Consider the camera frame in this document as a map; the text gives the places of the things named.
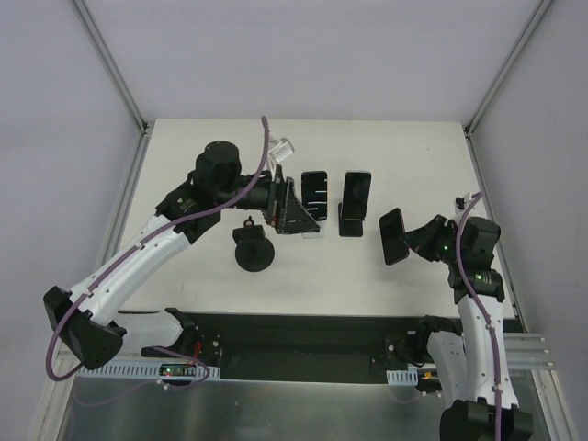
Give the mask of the silver metal phone stand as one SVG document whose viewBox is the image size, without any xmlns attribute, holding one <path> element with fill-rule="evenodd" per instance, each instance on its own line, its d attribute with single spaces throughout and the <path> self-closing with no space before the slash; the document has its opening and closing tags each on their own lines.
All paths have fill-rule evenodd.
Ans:
<svg viewBox="0 0 588 441">
<path fill-rule="evenodd" d="M 325 220 L 317 222 L 317 230 L 312 232 L 305 232 L 302 234 L 304 239 L 320 239 L 325 236 Z"/>
</svg>

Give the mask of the black smartphone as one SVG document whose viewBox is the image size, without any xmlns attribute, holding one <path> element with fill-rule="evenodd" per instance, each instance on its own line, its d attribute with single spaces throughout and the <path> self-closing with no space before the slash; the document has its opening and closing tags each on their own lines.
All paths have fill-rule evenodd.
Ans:
<svg viewBox="0 0 588 441">
<path fill-rule="evenodd" d="M 301 174 L 302 205 L 316 221 L 328 217 L 328 175 L 325 171 Z"/>
<path fill-rule="evenodd" d="M 341 217 L 346 220 L 363 220 L 368 209 L 371 173 L 348 171 L 345 173 Z"/>
</svg>

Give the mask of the black round-base phone holder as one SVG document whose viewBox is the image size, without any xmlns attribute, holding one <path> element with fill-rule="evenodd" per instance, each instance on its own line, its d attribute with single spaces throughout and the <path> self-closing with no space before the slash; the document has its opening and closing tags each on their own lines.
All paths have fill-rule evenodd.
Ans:
<svg viewBox="0 0 588 441">
<path fill-rule="evenodd" d="M 263 226 L 256 224 L 251 216 L 241 228 L 232 231 L 232 238 L 235 242 L 235 261 L 241 269 L 257 273 L 272 265 L 275 247 L 266 237 Z"/>
</svg>

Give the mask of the black folding phone stand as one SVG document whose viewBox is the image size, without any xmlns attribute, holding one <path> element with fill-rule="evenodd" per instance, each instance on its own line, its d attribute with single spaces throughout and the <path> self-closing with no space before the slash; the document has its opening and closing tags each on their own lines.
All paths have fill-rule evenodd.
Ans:
<svg viewBox="0 0 588 441">
<path fill-rule="evenodd" d="M 351 212 L 351 216 L 344 214 L 345 204 L 338 204 L 338 233 L 340 237 L 360 238 L 364 234 L 363 224 L 366 214 L 360 210 Z"/>
</svg>

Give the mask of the purple-case smartphone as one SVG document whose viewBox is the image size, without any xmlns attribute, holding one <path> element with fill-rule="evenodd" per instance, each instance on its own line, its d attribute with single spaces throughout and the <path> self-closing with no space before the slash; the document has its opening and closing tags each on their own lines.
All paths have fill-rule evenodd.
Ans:
<svg viewBox="0 0 588 441">
<path fill-rule="evenodd" d="M 379 219 L 379 231 L 384 262 L 387 266 L 406 259 L 409 247 L 404 241 L 405 228 L 400 208 L 386 213 Z"/>
</svg>

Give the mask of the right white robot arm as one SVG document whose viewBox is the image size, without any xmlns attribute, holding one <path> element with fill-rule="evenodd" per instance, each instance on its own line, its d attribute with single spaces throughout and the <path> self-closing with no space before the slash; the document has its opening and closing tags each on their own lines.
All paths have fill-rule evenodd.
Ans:
<svg viewBox="0 0 588 441">
<path fill-rule="evenodd" d="M 506 360 L 503 278 L 492 267 L 500 235 L 500 227 L 484 218 L 437 215 L 404 236 L 420 257 L 447 265 L 461 321 L 459 333 L 431 328 L 413 339 L 415 355 L 435 363 L 446 400 L 442 440 L 528 440 L 534 433 Z"/>
</svg>

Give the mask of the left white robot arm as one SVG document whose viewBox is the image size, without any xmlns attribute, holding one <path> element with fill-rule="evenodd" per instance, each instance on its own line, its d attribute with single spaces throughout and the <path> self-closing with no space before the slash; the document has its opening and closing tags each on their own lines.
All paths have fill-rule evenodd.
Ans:
<svg viewBox="0 0 588 441">
<path fill-rule="evenodd" d="M 236 145 L 208 144 L 187 179 L 156 206 L 130 243 L 72 288 L 53 287 L 44 295 L 52 338 L 62 340 L 88 370 L 122 350 L 194 355 L 198 331 L 185 313 L 167 308 L 133 315 L 120 309 L 160 266 L 218 224 L 222 209 L 258 210 L 278 234 L 318 232 L 318 222 L 295 194 L 294 180 L 282 173 L 282 161 L 293 152 L 288 139 L 272 139 L 257 171 L 245 175 Z"/>
</svg>

